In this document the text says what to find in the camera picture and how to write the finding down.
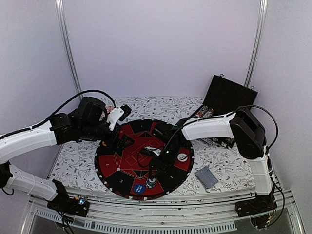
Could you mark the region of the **small poker chip stack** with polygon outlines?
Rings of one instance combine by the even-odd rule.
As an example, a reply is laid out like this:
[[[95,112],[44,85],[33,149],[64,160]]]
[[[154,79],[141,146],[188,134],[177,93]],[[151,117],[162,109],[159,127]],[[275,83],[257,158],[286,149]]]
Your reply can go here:
[[[146,180],[146,187],[148,189],[154,188],[156,186],[156,184],[157,184],[157,178],[148,178]]]

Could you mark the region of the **blue small blind button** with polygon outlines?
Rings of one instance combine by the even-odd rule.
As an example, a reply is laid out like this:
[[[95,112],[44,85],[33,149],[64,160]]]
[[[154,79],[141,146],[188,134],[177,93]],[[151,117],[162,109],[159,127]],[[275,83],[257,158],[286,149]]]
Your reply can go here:
[[[134,191],[135,194],[141,195],[141,194],[145,193],[146,187],[145,187],[144,184],[136,184],[136,185],[133,187],[133,191]]]

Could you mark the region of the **white dealer button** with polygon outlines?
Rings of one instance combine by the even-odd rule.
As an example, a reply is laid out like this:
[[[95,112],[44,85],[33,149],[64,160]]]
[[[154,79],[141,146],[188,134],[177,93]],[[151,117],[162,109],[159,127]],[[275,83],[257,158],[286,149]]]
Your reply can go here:
[[[186,162],[188,160],[188,155],[185,153],[180,153],[177,155],[177,160],[179,162]]]

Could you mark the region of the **blue playing card deck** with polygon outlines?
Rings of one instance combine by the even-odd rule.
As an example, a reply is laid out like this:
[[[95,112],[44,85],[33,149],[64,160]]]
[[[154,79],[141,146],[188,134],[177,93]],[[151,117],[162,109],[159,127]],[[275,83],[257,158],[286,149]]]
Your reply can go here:
[[[218,179],[213,175],[213,173],[207,166],[196,171],[195,176],[201,182],[205,189],[210,189],[218,183]]]

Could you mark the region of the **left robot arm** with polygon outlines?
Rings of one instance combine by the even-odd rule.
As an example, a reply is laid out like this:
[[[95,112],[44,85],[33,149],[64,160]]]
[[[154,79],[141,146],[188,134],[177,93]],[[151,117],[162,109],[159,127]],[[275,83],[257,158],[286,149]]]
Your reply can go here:
[[[52,201],[61,211],[69,211],[73,204],[64,185],[57,180],[43,179],[27,173],[10,160],[29,152],[60,146],[68,142],[108,140],[117,144],[118,121],[131,113],[128,105],[111,110],[94,97],[84,97],[72,112],[56,112],[46,120],[0,137],[0,188],[20,190]]]

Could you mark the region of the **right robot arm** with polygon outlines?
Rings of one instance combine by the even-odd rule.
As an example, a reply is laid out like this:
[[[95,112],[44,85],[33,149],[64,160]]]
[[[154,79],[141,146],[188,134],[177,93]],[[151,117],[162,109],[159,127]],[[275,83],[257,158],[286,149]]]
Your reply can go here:
[[[266,208],[275,209],[275,182],[272,178],[273,167],[269,158],[270,146],[267,145],[265,128],[250,111],[250,106],[241,106],[224,115],[202,118],[181,119],[174,127],[173,133],[160,153],[149,163],[148,186],[156,183],[160,173],[165,172],[174,162],[174,140],[183,134],[186,140],[200,138],[230,137],[236,142],[240,155],[245,158],[252,170],[255,180],[255,198],[250,202],[239,202],[241,210],[254,209],[261,213]]]

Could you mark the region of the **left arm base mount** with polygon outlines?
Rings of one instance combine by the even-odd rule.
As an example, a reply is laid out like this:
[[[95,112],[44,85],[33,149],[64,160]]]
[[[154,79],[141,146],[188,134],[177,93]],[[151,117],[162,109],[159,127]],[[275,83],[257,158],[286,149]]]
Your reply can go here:
[[[65,213],[86,217],[90,207],[88,197],[77,195],[74,198],[70,198],[60,181],[53,179],[52,182],[56,186],[57,195],[53,200],[47,201],[47,208],[55,210],[60,214]]]

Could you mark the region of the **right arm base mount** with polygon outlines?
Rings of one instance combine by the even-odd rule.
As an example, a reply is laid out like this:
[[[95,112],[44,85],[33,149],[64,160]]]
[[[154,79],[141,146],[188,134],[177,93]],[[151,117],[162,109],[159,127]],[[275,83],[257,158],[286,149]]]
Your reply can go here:
[[[252,216],[251,224],[257,229],[267,228],[273,218],[277,204],[273,195],[257,195],[254,199],[235,203],[238,217]]]

